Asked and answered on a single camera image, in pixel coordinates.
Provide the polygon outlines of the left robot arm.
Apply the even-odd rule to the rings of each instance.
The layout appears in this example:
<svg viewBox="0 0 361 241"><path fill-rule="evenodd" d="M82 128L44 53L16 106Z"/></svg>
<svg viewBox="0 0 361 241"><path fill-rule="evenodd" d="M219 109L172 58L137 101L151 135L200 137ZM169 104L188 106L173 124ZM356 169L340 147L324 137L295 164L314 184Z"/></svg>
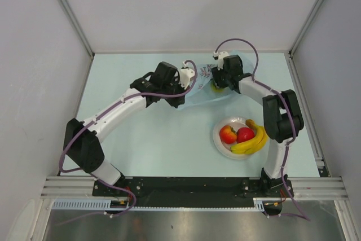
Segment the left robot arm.
<svg viewBox="0 0 361 241"><path fill-rule="evenodd" d="M134 80L130 87L110 106L84 120L71 119L66 126L59 170L64 173L64 160L69 157L82 170L105 184L114 196L125 188L124 175L107 159L102 142L124 119L161 99L177 108L195 85L197 77L193 61L183 62L181 69L167 62L158 63L155 71Z"/></svg>

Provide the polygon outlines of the light blue plastic bag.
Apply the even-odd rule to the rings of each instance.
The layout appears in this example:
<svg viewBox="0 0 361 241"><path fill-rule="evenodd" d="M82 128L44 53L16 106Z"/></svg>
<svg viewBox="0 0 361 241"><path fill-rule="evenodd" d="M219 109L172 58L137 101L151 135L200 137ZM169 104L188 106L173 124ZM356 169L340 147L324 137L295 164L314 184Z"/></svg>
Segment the light blue plastic bag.
<svg viewBox="0 0 361 241"><path fill-rule="evenodd" d="M178 110L214 104L215 102L229 100L236 95L236 93L228 87L223 90L215 88L211 72L211 69L214 67L217 67L217 64L207 63L197 65L196 83L186 95L185 103L180 105Z"/></svg>

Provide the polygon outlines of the red fake apple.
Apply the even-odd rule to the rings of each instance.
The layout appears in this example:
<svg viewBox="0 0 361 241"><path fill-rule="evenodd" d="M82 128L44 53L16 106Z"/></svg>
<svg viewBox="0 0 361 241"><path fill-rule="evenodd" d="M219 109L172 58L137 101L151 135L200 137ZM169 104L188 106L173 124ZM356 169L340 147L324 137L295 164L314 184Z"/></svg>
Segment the red fake apple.
<svg viewBox="0 0 361 241"><path fill-rule="evenodd" d="M248 127L242 127L237 131L237 143L249 141L254 138L254 131Z"/></svg>

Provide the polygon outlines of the yellow fake banana bunch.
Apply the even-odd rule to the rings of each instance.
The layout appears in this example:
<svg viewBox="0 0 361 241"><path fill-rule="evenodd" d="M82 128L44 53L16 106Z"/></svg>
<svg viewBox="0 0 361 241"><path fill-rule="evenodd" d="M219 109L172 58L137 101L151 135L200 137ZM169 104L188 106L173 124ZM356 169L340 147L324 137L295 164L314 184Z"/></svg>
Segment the yellow fake banana bunch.
<svg viewBox="0 0 361 241"><path fill-rule="evenodd" d="M263 126L256 124L251 119L247 119L245 123L248 128L255 130L256 134L252 139L248 141L237 143L231 146L231 152L233 154L251 155L262 149L268 140L268 135Z"/></svg>

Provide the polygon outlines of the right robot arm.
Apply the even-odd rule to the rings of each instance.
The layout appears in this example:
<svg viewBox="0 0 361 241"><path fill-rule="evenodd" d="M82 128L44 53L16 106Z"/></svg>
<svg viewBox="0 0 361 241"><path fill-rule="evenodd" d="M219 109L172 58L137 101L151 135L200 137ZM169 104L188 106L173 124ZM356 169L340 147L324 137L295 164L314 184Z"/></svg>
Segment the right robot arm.
<svg viewBox="0 0 361 241"><path fill-rule="evenodd" d="M215 52L213 58L217 65L211 69L213 84L217 89L229 88L239 94L252 98L263 108L263 125L257 125L247 119L245 125L255 132L248 141L237 141L231 128L219 130L219 140L230 145L235 155L251 155L269 145L265 166L261 169L259 188L266 196L285 193L287 174L285 166L290 144L293 143L304 121L297 96L293 90L277 90L256 80L254 74L243 71L243 62L238 55L227 52Z"/></svg>

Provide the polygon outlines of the green fake fruit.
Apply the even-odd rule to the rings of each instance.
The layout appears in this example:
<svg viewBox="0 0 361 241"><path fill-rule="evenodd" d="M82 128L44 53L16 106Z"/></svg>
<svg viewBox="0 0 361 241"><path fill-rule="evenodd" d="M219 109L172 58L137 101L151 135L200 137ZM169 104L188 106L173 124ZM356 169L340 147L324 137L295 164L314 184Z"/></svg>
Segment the green fake fruit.
<svg viewBox="0 0 361 241"><path fill-rule="evenodd" d="M212 82L210 83L210 87L211 87L211 89L212 89L215 93L222 93L222 92L224 92L224 88L218 87L218 86L215 84L214 81L212 81Z"/></svg>

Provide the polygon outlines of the orange fake tomato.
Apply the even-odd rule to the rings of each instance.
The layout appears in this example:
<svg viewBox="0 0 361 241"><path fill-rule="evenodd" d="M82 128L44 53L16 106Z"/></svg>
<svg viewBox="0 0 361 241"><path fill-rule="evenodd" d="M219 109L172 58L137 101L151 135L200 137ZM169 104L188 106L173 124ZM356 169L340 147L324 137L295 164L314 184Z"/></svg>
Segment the orange fake tomato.
<svg viewBox="0 0 361 241"><path fill-rule="evenodd" d="M237 133L230 125L225 125L219 131L219 137L222 142L226 144L233 144L234 142L236 142Z"/></svg>

